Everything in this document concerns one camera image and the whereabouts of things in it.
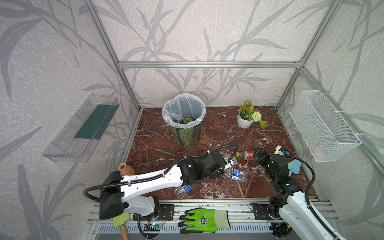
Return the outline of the yellow cap red label bottle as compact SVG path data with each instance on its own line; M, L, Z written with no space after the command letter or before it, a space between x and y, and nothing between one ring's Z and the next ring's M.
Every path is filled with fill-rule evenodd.
M236 157L246 161L253 161L254 154L255 154L254 151L242 151L242 152L236 152Z

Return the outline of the blue cap blue label bottle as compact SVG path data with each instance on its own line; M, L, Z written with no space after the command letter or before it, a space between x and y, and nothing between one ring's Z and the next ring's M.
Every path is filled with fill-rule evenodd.
M248 179L248 175L246 172L240 171L235 168L225 169L225 176L232 181L245 183Z

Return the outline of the blue cap pepsi bottle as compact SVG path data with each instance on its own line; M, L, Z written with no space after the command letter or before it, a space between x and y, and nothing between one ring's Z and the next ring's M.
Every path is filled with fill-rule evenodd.
M189 194L189 192L193 189L192 185L185 185L177 188L176 194L178 199L183 199L185 196Z

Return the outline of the green label drink bottle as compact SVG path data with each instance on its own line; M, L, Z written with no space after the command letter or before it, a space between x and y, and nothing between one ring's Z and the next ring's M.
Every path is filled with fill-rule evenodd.
M186 118L186 119L184 120L184 124L188 124L188 123L193 122L193 121L194 121L193 118Z

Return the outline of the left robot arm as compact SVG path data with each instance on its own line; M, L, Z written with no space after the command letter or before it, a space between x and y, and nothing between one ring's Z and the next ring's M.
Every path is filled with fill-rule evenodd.
M160 212L160 202L148 193L167 188L199 185L207 179L221 178L230 167L217 147L200 156L175 159L168 168L134 176L112 172L101 185L86 188L86 198L100 204L99 218L108 220L123 213L144 217Z

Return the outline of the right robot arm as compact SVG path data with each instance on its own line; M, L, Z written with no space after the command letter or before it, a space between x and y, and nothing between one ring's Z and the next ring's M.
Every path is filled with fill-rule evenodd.
M264 168L267 178L278 194L270 198L268 213L272 218L284 220L302 240L344 239L309 199L311 186L316 179L315 171L309 164L300 158L288 156L286 149L280 146L272 155L263 148L256 148L254 158ZM287 159L297 160L311 171L312 178L305 190L289 175Z

